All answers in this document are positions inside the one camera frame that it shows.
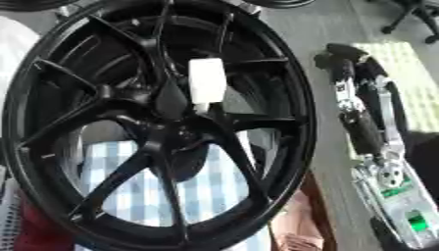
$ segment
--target wheel rim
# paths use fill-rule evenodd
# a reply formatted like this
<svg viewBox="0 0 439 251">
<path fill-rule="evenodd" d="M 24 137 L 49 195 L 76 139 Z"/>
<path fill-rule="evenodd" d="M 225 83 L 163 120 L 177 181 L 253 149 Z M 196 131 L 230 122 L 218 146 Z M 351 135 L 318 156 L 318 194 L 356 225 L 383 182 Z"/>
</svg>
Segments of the wheel rim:
<svg viewBox="0 0 439 251">
<path fill-rule="evenodd" d="M 181 35 L 180 29 L 190 36 L 174 42 L 172 35 Z M 197 43 L 193 37 L 215 42 L 203 41 L 208 45 L 196 44 L 189 50 L 188 44 Z M 99 45 L 90 42 L 96 38 Z M 223 58 L 235 89 L 251 93 L 249 97 L 265 95 L 268 106 L 274 105 L 266 110 L 273 111 L 236 114 L 216 104 L 206 116 L 193 113 L 185 89 L 187 57 L 212 56 Z M 251 76 L 255 70 L 259 73 Z M 254 83 L 255 78 L 264 84 Z M 134 82 L 141 83 L 140 89 Z M 180 108 L 171 111 L 164 101 L 170 99 Z M 244 239 L 265 225 L 298 187 L 316 143 L 311 90 L 293 54 L 266 25 L 215 1 L 97 3 L 79 11 L 29 53 L 5 106 L 7 161 L 26 195 L 83 245 L 105 250 L 221 249 Z M 62 172 L 54 145 L 69 138 L 64 133 L 99 120 L 122 125 L 140 150 L 84 198 Z M 278 131 L 275 159 L 264 168 L 262 178 L 234 134 L 260 127 Z M 183 129 L 196 140 L 180 138 Z M 249 197 L 211 220 L 188 225 L 166 156 L 212 142 L 237 164 L 248 183 Z M 173 226 L 139 226 L 100 211 L 118 184 L 140 172 L 139 165 L 133 164 L 148 160 L 159 167 L 156 171 L 170 200 Z"/>
<path fill-rule="evenodd" d="M 76 2 L 77 0 L 0 0 L 0 10 L 12 12 L 37 12 L 54 9 Z"/>
</svg>

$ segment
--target floor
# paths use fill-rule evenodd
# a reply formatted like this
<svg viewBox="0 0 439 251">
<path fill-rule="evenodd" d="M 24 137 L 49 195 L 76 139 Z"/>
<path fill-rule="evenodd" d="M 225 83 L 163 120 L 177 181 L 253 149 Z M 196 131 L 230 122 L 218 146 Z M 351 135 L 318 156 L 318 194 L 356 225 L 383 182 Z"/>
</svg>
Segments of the floor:
<svg viewBox="0 0 439 251">
<path fill-rule="evenodd" d="M 399 13 L 400 9 L 388 0 L 377 0 L 372 4 L 365 0 L 317 0 L 299 9 L 264 10 L 262 16 L 290 45 L 314 88 L 319 135 L 313 170 L 326 200 L 340 251 L 381 248 L 369 227 L 367 212 L 350 182 L 351 164 L 345 134 L 337 120 L 328 75 L 314 66 L 313 56 L 328 42 L 409 41 L 439 83 L 439 64 L 435 64 L 439 43 L 423 43 L 423 39 L 430 35 L 423 23 L 408 18 L 392 35 L 380 33 L 380 28 Z M 0 15 L 17 19 L 41 34 L 54 22 L 52 15 L 1 12 Z"/>
</svg>

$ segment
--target wheel spoke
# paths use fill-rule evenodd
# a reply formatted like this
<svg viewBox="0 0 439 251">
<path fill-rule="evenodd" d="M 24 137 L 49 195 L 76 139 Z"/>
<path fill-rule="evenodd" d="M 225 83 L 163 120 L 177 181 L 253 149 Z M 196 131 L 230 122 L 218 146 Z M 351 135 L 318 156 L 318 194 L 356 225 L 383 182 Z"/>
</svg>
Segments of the wheel spoke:
<svg viewBox="0 0 439 251">
<path fill-rule="evenodd" d="M 162 37 L 162 33 L 163 33 L 163 29 L 165 26 L 165 23 L 169 17 L 169 13 L 170 13 L 170 9 L 171 9 L 171 5 L 172 5 L 172 0 L 168 0 L 167 3 L 165 4 L 165 7 L 162 10 L 162 13 L 159 16 L 159 19 L 156 23 L 156 26 L 154 27 L 154 31 L 153 31 L 153 37 L 157 38 L 157 39 L 161 39 Z"/>
<path fill-rule="evenodd" d="M 216 52 L 220 55 L 222 53 L 222 47 L 225 42 L 225 36 L 227 35 L 228 27 L 230 26 L 230 23 L 233 21 L 233 13 L 226 13 L 224 17 L 224 21 L 222 23 L 222 26 L 219 29 L 217 41 L 216 41 Z"/>
<path fill-rule="evenodd" d="M 233 74 L 236 72 L 270 72 L 284 69 L 288 63 L 287 58 L 267 58 L 257 60 L 246 60 L 238 62 L 228 62 L 224 64 L 225 72 Z"/>
<path fill-rule="evenodd" d="M 123 128 L 124 132 L 127 133 L 128 137 L 134 140 L 136 143 L 145 142 L 146 136 L 141 122 L 135 120 L 130 115 L 124 112 L 115 111 L 106 113 L 100 118 L 101 120 L 108 120 L 117 123 Z"/>
<path fill-rule="evenodd" d="M 222 108 L 213 106 L 210 115 L 196 116 L 189 123 L 190 126 L 206 133 L 211 141 L 220 146 L 236 164 L 244 175 L 249 186 L 250 196 L 257 201 L 267 203 L 268 195 L 262 181 L 258 178 L 255 167 L 250 161 L 244 147 L 233 130 L 232 123 Z"/>
<path fill-rule="evenodd" d="M 89 16 L 88 19 L 91 23 L 99 26 L 103 32 L 111 35 L 127 50 L 131 51 L 139 61 L 140 68 L 144 74 L 148 73 L 149 71 L 146 69 L 143 63 L 152 66 L 154 69 L 154 74 L 157 78 L 157 82 L 163 82 L 163 78 L 167 74 L 168 67 L 161 51 L 160 34 L 162 32 L 163 25 L 160 25 L 160 22 L 157 24 L 154 31 L 157 32 L 159 36 L 153 35 L 149 38 L 142 38 L 135 36 L 134 34 L 128 34 L 101 18 Z"/>
<path fill-rule="evenodd" d="M 234 113 L 228 113 L 227 115 L 232 120 L 235 131 L 273 128 L 285 133 L 294 133 L 297 132 L 299 126 L 305 123 L 304 120 L 298 120 L 294 117 L 273 118 L 267 115 Z"/>
<path fill-rule="evenodd" d="M 23 140 L 21 146 L 34 147 L 41 143 L 53 142 L 53 140 L 56 140 L 64 133 L 99 120 L 98 115 L 103 111 L 105 103 L 101 100 L 93 99 L 82 104 Z"/>
<path fill-rule="evenodd" d="M 147 168 L 149 156 L 143 149 L 129 157 L 93 191 L 91 191 L 70 213 L 73 221 L 94 220 L 101 212 L 104 201 L 119 186 Z"/>
<path fill-rule="evenodd" d="M 42 71 L 52 72 L 58 75 L 64 75 L 69 77 L 74 81 L 75 84 L 77 84 L 82 90 L 84 90 L 90 95 L 94 95 L 97 92 L 96 86 L 94 84 L 76 75 L 71 70 L 64 68 L 56 63 L 53 63 L 48 60 L 38 59 L 34 64 Z"/>
<path fill-rule="evenodd" d="M 166 148 L 168 130 L 155 129 L 151 131 L 148 141 L 145 143 L 145 151 L 151 156 L 158 178 L 171 204 L 171 214 L 174 227 L 177 229 L 183 242 L 188 241 L 187 223 L 181 211 L 178 198 L 178 190 L 171 170 L 171 153 Z"/>
<path fill-rule="evenodd" d="M 136 55 L 140 56 L 142 59 L 148 58 L 148 53 L 145 50 L 147 47 L 155 47 L 156 41 L 155 39 L 152 39 L 151 41 L 146 43 L 141 43 L 141 41 L 137 40 L 130 34 L 124 32 L 123 30 L 119 29 L 115 25 L 112 25 L 108 23 L 107 21 L 95 17 L 95 16 L 89 16 L 88 19 L 91 23 L 98 26 L 103 32 L 105 32 L 108 35 L 111 35 L 114 39 L 116 39 L 119 43 L 121 43 L 126 49 L 134 51 Z"/>
</svg>

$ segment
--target blue checkered cloth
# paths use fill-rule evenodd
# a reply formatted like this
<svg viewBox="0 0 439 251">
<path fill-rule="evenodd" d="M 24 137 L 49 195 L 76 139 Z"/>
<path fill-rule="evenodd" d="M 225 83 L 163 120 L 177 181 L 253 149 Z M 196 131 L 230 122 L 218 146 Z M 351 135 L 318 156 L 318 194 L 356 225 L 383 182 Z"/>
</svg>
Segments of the blue checkered cloth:
<svg viewBox="0 0 439 251">
<path fill-rule="evenodd" d="M 246 132 L 238 137 L 250 159 L 253 160 Z M 84 195 L 91 192 L 121 163 L 136 151 L 132 141 L 105 142 L 87 148 L 81 189 Z M 195 224 L 233 208 L 248 196 L 244 176 L 228 155 L 211 145 L 203 169 L 191 179 L 177 184 L 181 208 L 186 221 Z M 122 184 L 105 201 L 103 209 L 121 220 L 145 226 L 171 226 L 171 205 L 159 180 L 149 169 Z M 228 248 L 229 251 L 270 250 L 268 227 Z M 75 251 L 86 251 L 76 246 Z"/>
</svg>

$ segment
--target red fabric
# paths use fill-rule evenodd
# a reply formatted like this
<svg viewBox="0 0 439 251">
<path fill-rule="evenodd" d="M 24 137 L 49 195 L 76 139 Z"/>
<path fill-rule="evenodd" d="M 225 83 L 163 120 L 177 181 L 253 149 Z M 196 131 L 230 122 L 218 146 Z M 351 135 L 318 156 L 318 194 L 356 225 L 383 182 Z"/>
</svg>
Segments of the red fabric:
<svg viewBox="0 0 439 251">
<path fill-rule="evenodd" d="M 73 239 L 23 198 L 22 230 L 15 251 L 72 251 Z"/>
</svg>

